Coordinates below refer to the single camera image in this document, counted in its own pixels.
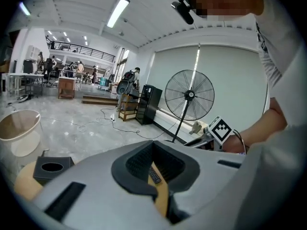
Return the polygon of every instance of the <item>black box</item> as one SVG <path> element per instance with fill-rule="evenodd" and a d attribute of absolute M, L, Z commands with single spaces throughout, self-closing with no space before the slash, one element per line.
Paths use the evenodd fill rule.
<path fill-rule="evenodd" d="M 71 157 L 37 157 L 33 178 L 42 186 L 74 165 Z"/>

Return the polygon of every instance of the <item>polished floor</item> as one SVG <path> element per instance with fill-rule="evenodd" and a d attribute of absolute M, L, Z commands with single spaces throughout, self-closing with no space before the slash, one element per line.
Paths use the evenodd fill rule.
<path fill-rule="evenodd" d="M 44 96 L 6 107 L 14 101 L 15 98 L 0 97 L 0 120 L 14 110 L 38 111 L 41 114 L 44 142 L 49 147 L 46 156 L 50 157 L 70 156 L 78 162 L 101 152 L 146 140 L 128 131 L 139 130 L 139 135 L 146 138 L 171 139 L 155 125 L 141 126 L 136 120 L 123 122 L 112 106 L 82 104 L 80 99 Z M 104 119 L 112 115 L 115 117 L 114 127 L 126 132 L 114 129 L 112 121 Z M 0 160 L 8 179 L 13 183 L 21 167 L 2 145 Z"/>

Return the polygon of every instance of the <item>staircase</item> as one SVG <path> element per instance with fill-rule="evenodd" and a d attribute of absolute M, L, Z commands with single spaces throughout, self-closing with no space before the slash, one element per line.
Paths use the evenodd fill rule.
<path fill-rule="evenodd" d="M 107 97 L 101 97 L 97 95 L 84 94 L 82 99 L 83 104 L 94 104 L 94 105 L 113 105 L 116 106 L 118 99 L 112 99 Z"/>

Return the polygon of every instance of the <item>black cabinet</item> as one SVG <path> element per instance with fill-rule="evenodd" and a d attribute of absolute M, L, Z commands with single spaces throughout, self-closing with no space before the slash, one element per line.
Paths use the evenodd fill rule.
<path fill-rule="evenodd" d="M 153 123 L 155 113 L 158 110 L 161 94 L 162 90 L 154 86 L 145 85 L 143 87 L 138 112 L 136 114 L 136 120 L 138 120 L 141 125 Z"/>

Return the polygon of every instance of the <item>railing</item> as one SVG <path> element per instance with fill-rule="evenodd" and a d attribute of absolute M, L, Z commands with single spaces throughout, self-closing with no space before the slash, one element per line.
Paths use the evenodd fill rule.
<path fill-rule="evenodd" d="M 110 62 L 113 62 L 115 58 L 114 55 L 110 55 L 108 53 L 105 53 L 105 52 L 102 52 L 96 49 L 83 47 L 83 46 L 76 45 L 76 44 L 60 43 L 60 42 L 53 42 L 53 41 L 51 42 L 48 38 L 46 38 L 46 40 L 47 40 L 47 45 L 49 49 L 69 51 L 72 53 L 79 53 L 82 55 L 92 56 L 92 57 L 103 59 L 105 61 L 110 61 Z"/>

